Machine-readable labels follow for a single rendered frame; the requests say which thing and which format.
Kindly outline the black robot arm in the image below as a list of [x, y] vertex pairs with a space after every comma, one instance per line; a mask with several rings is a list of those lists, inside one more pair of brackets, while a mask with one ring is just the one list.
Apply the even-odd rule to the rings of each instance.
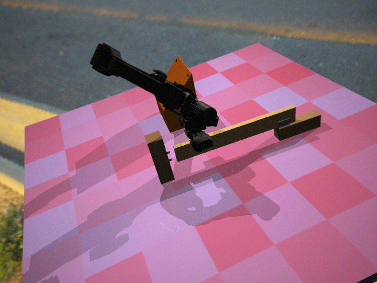
[[[90, 61], [92, 69], [106, 76], [122, 77], [140, 88], [154, 94], [166, 109], [182, 117], [192, 117], [201, 123], [202, 130], [217, 126], [219, 116], [216, 109], [198, 101], [192, 90], [180, 83], [167, 81], [167, 74], [159, 69], [141, 70], [121, 58], [119, 50], [103, 43], [99, 44]], [[174, 109], [181, 110], [179, 113]]]

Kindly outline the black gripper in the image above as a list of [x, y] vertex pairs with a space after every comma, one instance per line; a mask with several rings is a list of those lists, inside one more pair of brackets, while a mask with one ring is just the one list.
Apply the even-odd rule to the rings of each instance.
[[181, 126], [184, 123], [184, 132], [189, 138], [189, 141], [195, 152], [202, 152], [204, 149], [213, 147], [213, 140], [209, 134], [202, 131], [201, 123], [192, 117], [179, 117]]

